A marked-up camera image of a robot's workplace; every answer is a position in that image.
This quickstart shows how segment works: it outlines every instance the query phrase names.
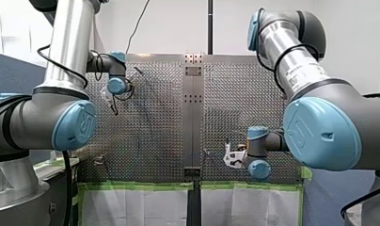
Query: light blue joint cap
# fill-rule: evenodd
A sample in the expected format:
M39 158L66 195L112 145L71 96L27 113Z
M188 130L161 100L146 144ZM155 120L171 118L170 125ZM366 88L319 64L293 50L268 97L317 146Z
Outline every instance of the light blue joint cap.
M112 77L108 81L108 91L115 95L120 95L128 91L128 84L119 77Z
M257 139L264 137L269 134L269 129L264 126L251 126L248 127L246 131L246 136L248 139Z
M258 25L258 11L255 12L251 16L251 20L249 21L249 27L248 27L248 50L249 51L257 51L258 49L258 31L259 31L259 25Z
M248 166L248 172L253 179L264 180L267 179L272 171L269 163L264 160L254 160Z
M293 156L308 167L349 170L361 156L361 140L349 117L332 103L303 97L284 113L284 137Z
M57 151L76 150L85 146L96 126L96 110L92 102L78 101L61 115L52 135Z
M126 60L125 54L120 52L120 51L112 51L110 53L110 56L121 61L121 62L125 62L125 60Z

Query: metal bracket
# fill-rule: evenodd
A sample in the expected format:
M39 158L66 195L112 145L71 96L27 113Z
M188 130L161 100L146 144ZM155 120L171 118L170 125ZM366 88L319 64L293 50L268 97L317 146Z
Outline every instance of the metal bracket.
M192 179L194 177L199 177L201 174L200 167L185 167L184 168L184 179Z
M202 55L186 54L184 55L184 63L186 64L201 64Z
M201 67L186 67L186 75L201 76Z

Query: pegboard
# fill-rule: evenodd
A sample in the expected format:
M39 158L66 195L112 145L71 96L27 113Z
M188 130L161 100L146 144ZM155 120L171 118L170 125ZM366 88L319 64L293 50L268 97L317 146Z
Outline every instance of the pegboard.
M203 62L202 180L249 181L245 169L224 164L224 140L227 137L235 148L245 143L249 126L281 128L285 101L272 73L254 56L205 56ZM270 182L299 183L300 168L290 154L270 152L268 162L272 166Z
M117 101L117 116L100 95L107 74L101 81L87 75L98 123L80 181L182 182L188 166L201 167L201 180L250 180L245 170L225 166L225 138L235 147L245 143L250 125L280 128L285 105L272 74L255 57L202 56L197 64L189 55L127 60L135 94ZM299 183L300 170L290 155L270 153L268 160L271 182Z
M182 181L183 56L128 55L127 60L135 92L125 102L116 100L117 116L101 97L108 75L101 81L87 75L98 118L79 180Z

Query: green tape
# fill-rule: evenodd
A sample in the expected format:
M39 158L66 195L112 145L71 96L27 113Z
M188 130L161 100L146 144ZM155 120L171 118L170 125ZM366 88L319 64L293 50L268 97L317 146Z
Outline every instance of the green tape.
M301 167L301 177L304 179L312 180L313 173L308 167Z
M192 183L138 183L107 181L101 183L78 184L84 190L143 190L143 191L170 191L170 190L191 190Z
M299 210L298 210L298 222L299 226L304 224L304 187L299 190Z
M46 166L46 165L49 165L48 163L46 163L46 161L45 161L45 162L38 163L38 164L34 165L34 170L37 170L37 169L39 169L39 168L41 168L41 167L44 167L44 166Z
M84 196L86 188L84 186L78 186L78 225L82 225L82 214L84 207Z
M72 197L72 206L76 205L78 203L78 195L75 197Z
M52 162L52 167L64 167L64 166L65 166L65 164L64 164L63 159L59 159L59 160Z
M302 185L279 185L268 183L246 183L246 182L202 182L201 189L216 190L216 189L234 189L234 188L252 188L259 190L278 190L278 191L300 191Z

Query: black cable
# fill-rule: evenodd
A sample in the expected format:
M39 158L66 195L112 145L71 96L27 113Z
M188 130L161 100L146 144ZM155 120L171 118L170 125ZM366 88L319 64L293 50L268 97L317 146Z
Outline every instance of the black cable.
M380 93L370 93L363 95L365 98L380 98Z
M258 62L261 64L261 66L263 66L264 69L266 69L266 70L269 71L269 72L272 72L272 71L273 71L273 69L267 67L267 66L262 62L262 60L261 60L261 56L260 56L259 53L257 53L257 60L258 60Z
M277 60L276 60L276 63L275 63L275 68L273 69L273 76L275 78L275 83L276 83L276 86L280 89L280 91L282 93L285 94L285 91L284 91L284 88L281 86L281 84L278 82L278 76L277 76L277 69L278 69L278 65L280 64L281 60L286 56L288 55L291 51L297 49L297 48L300 48L300 47L305 47L306 50L311 49L315 54L315 59L316 61L319 60L319 51L313 46L313 45L310 45L310 44L307 44L307 43L300 43L300 44L297 44L295 46L292 46L288 49L286 49L283 53L281 53L280 56L278 56Z
M115 99L116 99L116 95L113 95L113 104L111 105L111 109L113 110L114 115L117 116L119 112L118 112L118 107L117 107L117 103Z
M360 197L359 199L353 201L353 202L350 202L349 204L345 205L344 207L342 207L342 209L340 210L340 215L342 216L342 218L345 218L345 213L346 211L351 208L352 206L356 205L356 204L359 204L361 202L364 202L376 195L379 195L380 194L380 188L370 192L369 194L365 195L365 196L362 196Z
M70 225L71 219L71 208L72 208L72 169L70 163L70 156L68 155L68 151L63 151L64 157L64 165L66 171L66 179L67 179L67 204L66 204L66 212L64 217L64 226Z
M97 73L94 73L94 79L96 79L96 81L100 81L103 77L103 68L104 68L104 61L103 61L103 58L102 58L102 55L99 54L99 52L95 51L95 50L91 50L92 53L95 53L96 54L96 70L97 72L100 73L100 76L98 77L97 76Z
M128 81L129 86L131 86L131 92L129 93L128 97L122 99L122 98L118 97L117 95L114 95L118 100L120 100L122 102L131 99L132 96L134 95L134 92L135 92L135 86L132 84L132 82L129 79L126 79L126 80Z
M20 102L27 101L30 99L31 99L31 96L29 96L29 95L17 95L17 96L13 96L13 97L8 97L7 99L3 99L0 101L0 108L7 106L7 105L16 105ZM5 113L5 111L7 109L8 109L8 107L4 110L1 110L0 115Z
M150 2L150 0L147 0L146 5L143 7L143 11L140 14L140 17L137 20L134 33L132 33L131 37L129 38L128 47L126 47L126 52L125 52L126 54L128 54L129 47L131 47L132 38L134 37L134 35L135 35L136 31L137 31L137 28L139 27L139 23L141 21L141 18L143 17L144 12L146 11L146 8L147 8L147 5L149 4L149 2Z
M84 88L87 87L87 84L88 84L88 81L87 81L87 78L84 77L82 74L76 72L76 71L73 71L69 68L67 68L66 66L60 64L60 63L57 63L55 62L54 60L50 59L48 56L46 56L42 51L45 50L45 49L48 49L50 48L50 44L49 45L46 45L44 47L41 47L38 49L38 54L43 57L44 59L46 59L47 61L53 63L54 65L56 65L57 67L61 68L62 70L66 71L66 73L73 73L74 75L80 77L82 80L84 80L85 84L84 84Z

